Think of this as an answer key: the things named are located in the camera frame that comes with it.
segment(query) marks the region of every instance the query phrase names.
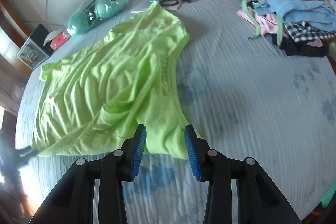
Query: plaid shirt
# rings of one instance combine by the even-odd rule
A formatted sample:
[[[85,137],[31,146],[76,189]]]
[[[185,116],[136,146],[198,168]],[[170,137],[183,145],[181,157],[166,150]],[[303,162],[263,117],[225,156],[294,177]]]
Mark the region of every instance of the plaid shirt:
[[[325,32],[321,31],[308,22],[284,23],[289,35],[295,42],[313,41],[316,39],[325,39],[336,36],[336,31]]]

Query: round bolt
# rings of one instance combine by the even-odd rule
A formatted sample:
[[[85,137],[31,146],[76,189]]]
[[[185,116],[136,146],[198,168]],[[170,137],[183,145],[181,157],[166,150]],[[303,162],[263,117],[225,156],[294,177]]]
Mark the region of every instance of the round bolt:
[[[116,150],[116,151],[114,151],[113,152],[113,155],[115,155],[116,157],[119,157],[119,156],[121,156],[122,154],[123,154],[124,152],[122,151],[122,150]]]
[[[252,158],[247,158],[246,159],[246,163],[249,164],[249,165],[254,165],[255,164],[255,160],[252,159]]]
[[[76,160],[77,165],[83,165],[84,163],[85,163],[85,159],[83,159],[83,158],[80,158],[80,159]]]
[[[208,155],[209,155],[209,156],[212,156],[212,157],[217,156],[217,151],[216,151],[216,150],[213,150],[213,149],[210,149],[210,150],[208,151]]]

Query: pile of clothes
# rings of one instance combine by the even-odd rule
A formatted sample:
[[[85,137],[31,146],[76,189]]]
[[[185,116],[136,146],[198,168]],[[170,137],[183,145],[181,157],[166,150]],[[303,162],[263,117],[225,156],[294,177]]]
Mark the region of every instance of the pile of clothes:
[[[271,34],[288,56],[322,57],[322,39],[336,36],[336,14],[324,0],[244,0],[237,14],[252,23],[252,38]]]

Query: pink garment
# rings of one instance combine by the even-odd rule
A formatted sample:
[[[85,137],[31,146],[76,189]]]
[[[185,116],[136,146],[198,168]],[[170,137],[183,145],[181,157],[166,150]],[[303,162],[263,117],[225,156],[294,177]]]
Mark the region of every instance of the pink garment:
[[[260,33],[262,36],[264,36],[267,33],[278,33],[278,22],[277,22],[277,17],[275,14],[266,14],[264,16],[258,16],[256,12],[251,9],[250,7],[247,7],[248,10],[250,11],[251,15],[256,19],[256,21],[260,25]],[[247,14],[243,10],[240,10],[237,12],[237,15],[240,17],[244,18],[247,20],[252,26],[254,24],[251,22]]]
[[[314,41],[308,42],[307,45],[320,48],[323,46],[323,43],[321,39],[316,39]]]

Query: plastic bag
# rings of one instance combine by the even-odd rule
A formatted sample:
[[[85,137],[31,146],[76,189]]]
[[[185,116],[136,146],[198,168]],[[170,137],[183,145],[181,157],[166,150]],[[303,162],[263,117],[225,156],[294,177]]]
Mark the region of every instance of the plastic bag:
[[[86,0],[68,18],[67,32],[71,36],[85,33],[123,10],[127,4],[128,0]]]

